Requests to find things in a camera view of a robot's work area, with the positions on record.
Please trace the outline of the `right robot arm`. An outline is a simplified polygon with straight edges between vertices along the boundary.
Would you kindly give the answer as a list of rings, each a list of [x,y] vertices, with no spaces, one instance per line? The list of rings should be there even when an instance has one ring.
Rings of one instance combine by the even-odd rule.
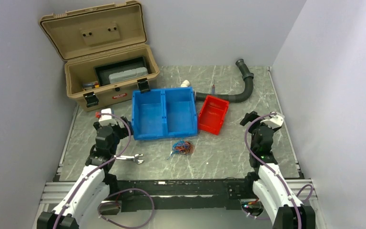
[[[254,169],[245,178],[244,193],[257,197],[274,229],[314,229],[316,214],[299,199],[283,177],[272,152],[273,137],[281,129],[284,117],[277,112],[259,115],[246,113],[240,125],[246,127],[244,142],[249,163]]]

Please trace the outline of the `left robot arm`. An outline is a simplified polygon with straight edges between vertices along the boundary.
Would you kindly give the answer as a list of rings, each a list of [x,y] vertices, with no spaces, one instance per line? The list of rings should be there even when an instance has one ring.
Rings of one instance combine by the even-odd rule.
[[[90,148],[82,173],[67,195],[49,212],[37,219],[38,229],[81,229],[83,217],[102,200],[118,194],[117,179],[109,175],[116,160],[117,146],[124,138],[131,139],[133,128],[124,116],[97,114],[95,144]]]

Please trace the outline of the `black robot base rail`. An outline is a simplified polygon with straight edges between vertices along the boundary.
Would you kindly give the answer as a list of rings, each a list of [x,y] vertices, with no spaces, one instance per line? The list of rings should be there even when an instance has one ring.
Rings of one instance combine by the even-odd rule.
[[[115,204],[121,212],[224,208],[245,209],[257,215],[264,209],[247,178],[112,180],[108,183],[110,194],[102,208],[105,213],[110,212],[110,204]]]

